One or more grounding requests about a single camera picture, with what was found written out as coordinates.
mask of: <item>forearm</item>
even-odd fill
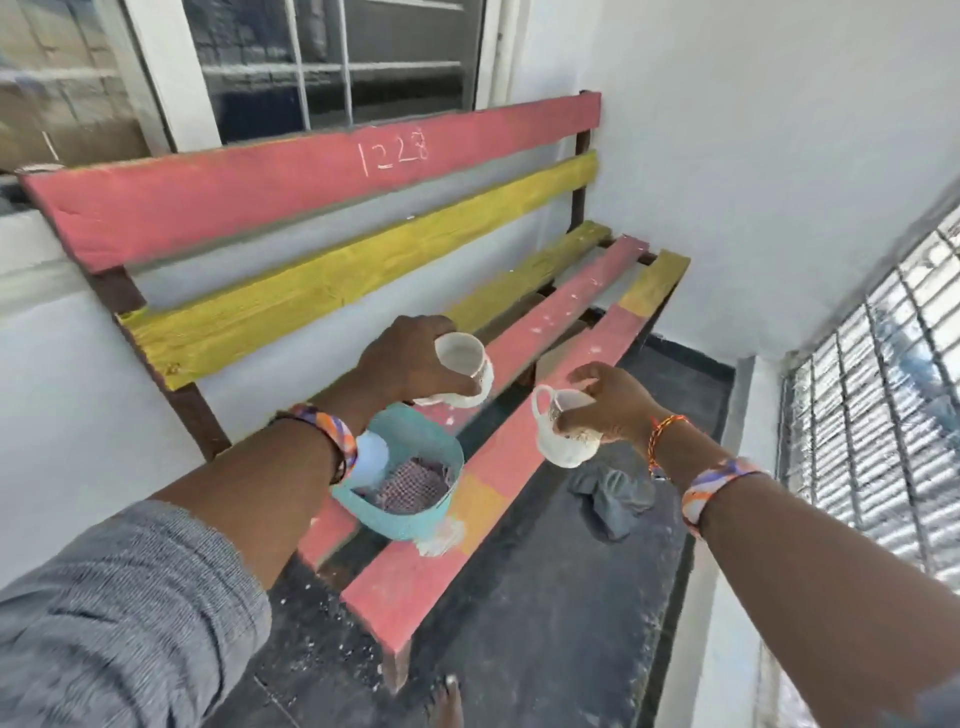
[[[375,386],[349,372],[312,402],[354,435],[389,404]],[[306,423],[274,423],[153,498],[186,509],[226,536],[265,589],[296,551],[328,497],[340,454]]]
[[[730,454],[677,423],[656,456],[682,493]],[[909,715],[923,692],[960,673],[957,597],[770,477],[748,475],[721,489],[700,527],[824,728],[872,721],[880,711]]]

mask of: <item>wooden bench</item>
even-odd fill
[[[642,261],[648,266],[629,291],[571,341],[546,381],[562,386],[573,367],[593,359],[615,363],[652,326],[689,261],[669,252],[651,256],[645,243],[629,236],[614,240],[610,229],[584,220],[586,186],[598,167],[588,150],[589,134],[599,120],[600,95],[582,93],[348,133],[63,170],[21,182],[201,452],[212,459],[230,441],[198,380],[565,192],[573,192],[569,233],[484,283],[446,315],[460,330],[478,331],[524,297],[545,295],[489,343],[496,374],[492,400]],[[575,134],[572,158],[172,310],[150,308],[126,269],[195,254],[211,241],[256,233]],[[598,246],[601,254],[579,263],[568,282],[551,285]],[[421,412],[458,433],[478,410],[433,405]],[[264,412],[264,419],[269,415]],[[463,541],[435,558],[421,557],[410,543],[390,544],[343,590],[344,602],[382,646],[391,691],[406,681],[415,630],[541,462],[526,403],[467,463],[450,507],[450,518],[464,526]],[[300,543],[300,557],[319,568],[357,527],[356,519],[328,498]]]

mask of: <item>bracelet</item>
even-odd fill
[[[350,432],[347,423],[337,417],[332,417],[325,412],[321,412],[317,407],[307,403],[295,404],[288,410],[280,410],[270,420],[270,424],[272,425],[277,420],[300,420],[303,423],[316,427],[330,439],[334,447],[342,455],[333,479],[330,481],[330,485],[336,485],[350,475],[350,471],[353,470],[353,466],[356,465],[357,462],[357,457],[359,457],[359,450],[357,449],[356,438],[353,437],[353,433]]]
[[[662,422],[657,423],[656,418],[654,418],[654,430],[650,433],[650,440],[647,441],[647,469],[650,472],[650,477],[656,479],[663,479],[666,477],[666,473],[663,472],[663,468],[660,467],[657,463],[657,445],[660,443],[660,437],[663,432],[672,424],[678,422],[689,423],[688,420],[683,415],[670,415],[667,418],[664,418]]]
[[[717,491],[737,478],[755,473],[763,473],[763,470],[745,457],[731,457],[697,475],[681,498],[680,505],[684,523],[690,533],[700,537],[700,517]]]

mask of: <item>gray sleeve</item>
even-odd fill
[[[230,541],[136,503],[0,591],[0,725],[198,725],[270,617]]]

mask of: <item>teacup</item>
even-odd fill
[[[434,349],[437,351],[440,363],[447,369],[467,375],[477,382],[480,385],[480,394],[475,397],[464,397],[450,393],[414,401],[420,405],[444,402],[459,409],[482,404],[493,388],[493,364],[487,356],[483,342],[476,336],[455,331],[437,339],[434,342]]]
[[[546,411],[540,410],[538,404],[542,392],[550,396],[550,404]],[[537,448],[543,457],[561,468],[576,468],[596,454],[602,439],[599,432],[581,430],[576,434],[561,435],[554,430],[562,412],[586,407],[595,401],[593,397],[577,389],[558,391],[541,384],[534,390],[532,404],[534,416],[537,418]]]

